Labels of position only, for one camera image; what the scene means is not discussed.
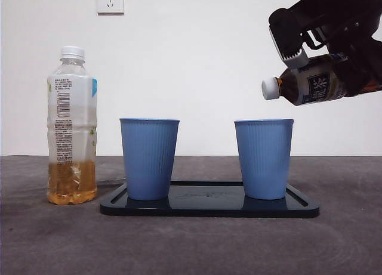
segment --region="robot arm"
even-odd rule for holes
[[[371,79],[382,84],[382,42],[371,37],[381,13],[382,0],[300,0],[272,13],[269,29],[281,59],[291,69],[308,63],[304,42],[313,50],[326,45],[330,53],[346,55],[349,62],[338,64],[335,72],[352,96]]]

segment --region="white wall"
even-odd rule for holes
[[[47,155],[46,77],[77,45],[99,82],[98,155],[122,154],[119,117],[181,119],[177,155],[236,155],[233,121],[259,118],[295,119],[293,155],[382,155],[380,92],[263,100],[261,80],[285,68],[268,16],[297,1],[126,0],[98,16],[96,0],[1,0],[2,154]]]

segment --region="cup rim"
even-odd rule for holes
[[[161,119],[161,118],[119,118],[122,121],[168,121],[168,122],[180,122],[178,119]]]
[[[279,119],[254,119],[254,120],[236,120],[234,123],[261,123],[261,122],[294,122],[291,118],[279,118]]]

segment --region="ribbed cup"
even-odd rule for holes
[[[245,195],[256,199],[285,197],[293,122],[235,121]]]
[[[168,196],[179,120],[121,118],[122,146],[130,199]]]

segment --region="black tray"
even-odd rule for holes
[[[319,206],[290,185],[285,198],[261,200],[245,196],[242,181],[171,181],[166,199],[150,201],[129,199],[123,184],[102,198],[100,212],[170,217],[311,218],[319,215]]]

